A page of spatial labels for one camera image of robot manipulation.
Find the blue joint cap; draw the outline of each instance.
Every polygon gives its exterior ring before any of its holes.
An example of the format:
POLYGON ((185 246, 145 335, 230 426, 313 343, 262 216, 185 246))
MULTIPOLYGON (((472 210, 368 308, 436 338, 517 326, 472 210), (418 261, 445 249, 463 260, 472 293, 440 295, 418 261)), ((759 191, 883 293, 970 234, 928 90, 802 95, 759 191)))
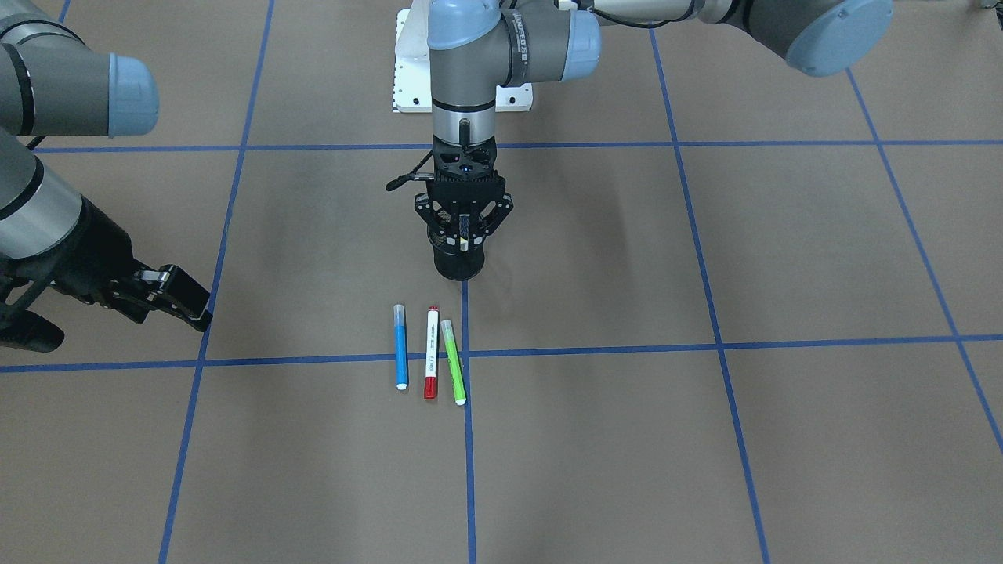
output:
POLYGON ((794 39, 787 64, 810 76, 850 68, 892 25, 892 0, 848 0, 825 12, 794 39))
POLYGON ((571 12, 571 33, 568 34, 568 58, 561 81, 584 78, 592 74, 599 65, 599 55, 603 51, 603 35, 599 30, 599 20, 592 12, 576 10, 571 12))
POLYGON ((132 57, 108 55, 108 136, 142 135, 156 124, 160 95, 146 65, 132 57))
POLYGON ((432 0, 428 7, 428 48, 437 51, 472 43, 501 21, 495 0, 432 0))

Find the green marker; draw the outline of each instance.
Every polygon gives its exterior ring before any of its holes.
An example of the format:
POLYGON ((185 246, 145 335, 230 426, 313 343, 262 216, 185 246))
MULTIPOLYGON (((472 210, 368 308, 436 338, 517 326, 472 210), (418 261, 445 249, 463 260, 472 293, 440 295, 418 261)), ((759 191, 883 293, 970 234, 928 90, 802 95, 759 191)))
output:
POLYGON ((445 355, 449 357, 449 372, 452 374, 452 395, 456 404, 466 403, 466 391, 463 389, 463 371, 459 367, 459 354, 456 353, 456 337, 452 334, 452 321, 442 320, 442 338, 445 340, 445 355))

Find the blue marker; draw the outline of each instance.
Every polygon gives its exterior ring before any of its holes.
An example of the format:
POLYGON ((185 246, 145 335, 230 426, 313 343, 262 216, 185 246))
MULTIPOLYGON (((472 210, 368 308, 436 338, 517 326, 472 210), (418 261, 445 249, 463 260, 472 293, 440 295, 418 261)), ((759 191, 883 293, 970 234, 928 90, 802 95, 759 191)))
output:
POLYGON ((404 306, 393 306, 393 329, 397 340, 397 389, 407 389, 407 332, 404 331, 404 306))

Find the floor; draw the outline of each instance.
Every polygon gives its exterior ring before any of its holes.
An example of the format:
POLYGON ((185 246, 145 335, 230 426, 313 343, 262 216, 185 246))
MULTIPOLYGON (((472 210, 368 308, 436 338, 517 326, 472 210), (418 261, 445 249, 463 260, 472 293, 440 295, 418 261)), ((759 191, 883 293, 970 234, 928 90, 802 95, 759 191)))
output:
POLYGON ((38 153, 216 320, 37 304, 67 338, 0 351, 0 561, 1003 561, 991 10, 898 3, 824 79, 606 29, 499 117, 516 210, 456 284, 383 190, 431 134, 389 107, 406 0, 38 3, 162 98, 38 153), (454 320, 465 408, 393 389, 397 302, 415 384, 454 320))

